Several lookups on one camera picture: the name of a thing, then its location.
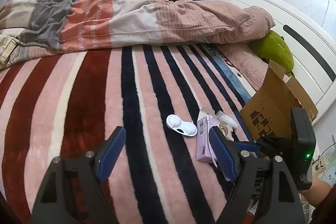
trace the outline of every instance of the navy blue stripe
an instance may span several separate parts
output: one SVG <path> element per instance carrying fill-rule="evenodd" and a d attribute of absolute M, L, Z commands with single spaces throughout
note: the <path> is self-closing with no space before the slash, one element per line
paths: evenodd
<path fill-rule="evenodd" d="M 180 71 L 178 65 L 176 64 L 176 62 L 175 62 L 171 52 L 169 51 L 168 47 L 167 46 L 162 46 L 161 50 L 163 52 L 163 55 L 166 58 L 166 61 L 169 65 L 169 68 L 170 68 L 174 78 L 175 78 L 175 81 L 176 81 L 177 85 L 180 87 L 180 90 L 182 92 L 182 96 L 185 100 L 185 103 L 187 105 L 190 116 L 192 117 L 194 124 L 196 124 L 197 119 L 198 119 L 198 114 L 199 114 L 199 106 L 196 102 L 196 99 L 194 98 L 194 95 L 191 92 L 187 81 L 185 80 L 183 74 L 181 73 L 181 71 Z M 217 168 L 213 164 L 210 164 L 210 165 L 211 165 L 211 167 L 212 167 L 212 169 L 213 169 L 213 171 L 214 171 L 214 173 L 217 177 L 218 183 L 221 186 L 221 188 L 224 192 L 224 195 L 226 196 L 226 198 L 228 198 L 228 196 L 229 196 L 229 194 L 232 190 L 233 184 L 231 182 L 227 182 L 225 180 L 225 178 L 223 177 L 223 174 L 219 170 L 217 170 Z"/>
<path fill-rule="evenodd" d="M 213 71 L 209 68 L 208 64 L 205 62 L 205 60 L 202 58 L 202 56 L 199 54 L 199 52 L 193 46 L 189 46 L 189 48 L 191 49 L 193 54 L 197 57 L 199 62 L 202 64 L 202 66 L 205 68 L 206 72 L 209 74 L 211 79 L 214 81 L 216 87 L 219 89 L 220 93 L 223 95 L 223 97 L 225 98 L 225 100 L 229 104 L 232 112 L 236 116 L 236 118 L 237 118 L 239 124 L 241 125 L 241 128 L 243 129 L 243 131 L 244 131 L 246 137 L 248 138 L 248 140 L 253 141 L 253 138 L 251 137 L 250 132 L 248 131 L 243 119 L 240 116 L 240 113 L 239 113 L 239 110 L 238 110 L 237 106 L 232 101 L 230 95 L 227 93 L 223 84 L 219 81 L 219 79 L 216 77 L 216 75 L 213 73 Z"/>
<path fill-rule="evenodd" d="M 213 169 L 214 173 L 216 174 L 217 180 L 219 181 L 219 184 L 222 187 L 226 200 L 228 200 L 234 184 L 230 181 L 226 181 L 221 170 L 217 169 L 214 164 L 210 164 L 210 166 Z"/>
<path fill-rule="evenodd" d="M 215 223 L 212 211 L 205 198 L 197 172 L 190 158 L 188 148 L 184 142 L 184 138 L 181 134 L 169 129 L 166 125 L 166 118 L 168 115 L 174 113 L 174 108 L 166 84 L 155 60 L 152 47 L 144 45 L 143 49 L 148 70 L 151 75 L 153 89 L 157 98 L 167 143 L 174 160 L 176 171 L 189 202 L 191 212 L 197 223 Z"/>
<path fill-rule="evenodd" d="M 122 49 L 121 96 L 123 98 L 123 123 L 127 135 L 126 153 L 142 221 L 145 224 L 167 223 L 143 137 L 132 47 Z"/>
<path fill-rule="evenodd" d="M 197 104 L 197 101 L 187 83 L 185 80 L 182 72 L 180 71 L 180 68 L 176 64 L 173 56 L 171 55 L 171 52 L 169 51 L 167 46 L 161 47 L 162 53 L 169 65 L 169 68 L 175 78 L 175 81 L 177 85 L 179 86 L 182 96 L 184 98 L 185 104 L 187 105 L 188 111 L 190 113 L 190 116 L 194 122 L 194 124 L 197 123 L 198 114 L 199 114 L 199 106 Z"/>
<path fill-rule="evenodd" d="M 226 75 L 224 74 L 224 72 L 221 70 L 221 68 L 218 66 L 218 64 L 214 61 L 214 59 L 207 53 L 207 51 L 201 46 L 201 45 L 197 45 L 199 47 L 199 49 L 202 51 L 202 53 L 209 59 L 209 61 L 213 64 L 213 66 L 215 67 L 215 69 L 219 72 L 219 74 L 222 76 L 222 78 L 224 79 L 225 83 L 227 84 L 227 86 L 229 87 L 229 89 L 233 92 L 233 94 L 236 96 L 238 102 L 241 104 L 241 106 L 243 107 L 245 105 L 245 101 L 243 100 L 243 98 L 241 97 L 241 95 L 239 94 L 239 92 L 236 90 L 236 88 L 234 87 L 234 85 L 230 82 L 230 80 L 226 77 Z"/>
<path fill-rule="evenodd" d="M 198 46 L 200 49 L 203 48 L 206 51 L 208 57 L 211 57 L 210 61 L 212 64 L 216 63 L 218 65 L 216 70 L 219 73 L 222 72 L 224 74 L 224 77 L 226 77 L 233 85 L 234 89 L 236 89 L 246 104 L 251 99 L 251 95 L 247 92 L 246 88 L 241 83 L 240 78 L 238 78 L 238 74 L 235 74 L 230 69 L 230 67 L 234 68 L 230 61 L 218 50 L 216 46 L 212 44 L 198 44 Z"/>
<path fill-rule="evenodd" d="M 195 76 L 196 80 L 198 81 L 198 83 L 202 87 L 206 97 L 208 97 L 208 100 L 211 104 L 212 109 L 215 112 L 218 112 L 219 110 L 223 110 L 221 105 L 219 104 L 215 94 L 212 92 L 211 88 L 208 86 L 204 77 L 202 76 L 202 74 L 200 73 L 200 71 L 198 70 L 196 65 L 193 63 L 193 61 L 191 60 L 189 55 L 185 52 L 184 48 L 182 46 L 177 46 L 177 49 L 180 52 L 180 54 L 182 55 L 182 57 L 184 58 L 187 65 L 189 66 L 189 68 L 190 68 L 191 72 L 193 73 L 193 75 Z"/>

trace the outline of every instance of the white cable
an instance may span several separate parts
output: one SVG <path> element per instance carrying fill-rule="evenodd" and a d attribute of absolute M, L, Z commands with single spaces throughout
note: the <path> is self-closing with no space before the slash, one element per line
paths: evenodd
<path fill-rule="evenodd" d="M 211 153 L 212 148 L 211 148 L 210 140 L 209 140 L 209 130 L 210 130 L 209 126 L 210 126 L 210 117 L 209 117 L 209 114 L 207 114 L 207 133 L 208 133 L 208 145 L 209 145 L 210 156 L 211 156 L 211 159 L 212 159 L 212 162 L 213 162 L 214 166 L 216 168 L 218 168 L 218 165 L 215 161 L 215 158 L 214 158 L 213 154 Z"/>

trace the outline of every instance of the white plastic connector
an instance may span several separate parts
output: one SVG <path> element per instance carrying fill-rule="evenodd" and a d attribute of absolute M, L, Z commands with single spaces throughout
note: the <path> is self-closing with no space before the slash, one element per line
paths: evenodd
<path fill-rule="evenodd" d="M 233 130 L 238 128 L 238 124 L 230 116 L 226 115 L 223 111 L 218 111 L 216 114 L 217 120 L 224 122 L 232 127 Z"/>

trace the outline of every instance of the cardboard box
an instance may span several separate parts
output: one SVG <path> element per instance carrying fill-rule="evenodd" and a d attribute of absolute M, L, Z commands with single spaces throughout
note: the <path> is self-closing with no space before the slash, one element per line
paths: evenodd
<path fill-rule="evenodd" d="M 270 61 L 262 87 L 241 109 L 240 115 L 253 139 L 262 134 L 291 138 L 291 108 L 303 107 L 313 121 L 318 110 L 300 85 L 292 76 L 283 81 L 285 69 Z"/>

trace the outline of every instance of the white headboard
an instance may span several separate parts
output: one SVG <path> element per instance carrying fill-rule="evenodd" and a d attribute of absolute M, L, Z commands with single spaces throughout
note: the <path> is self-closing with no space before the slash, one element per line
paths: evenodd
<path fill-rule="evenodd" d="M 336 43 L 317 23 L 282 0 L 222 0 L 240 8 L 259 6 L 275 21 L 294 57 L 293 73 L 322 117 L 336 99 Z"/>

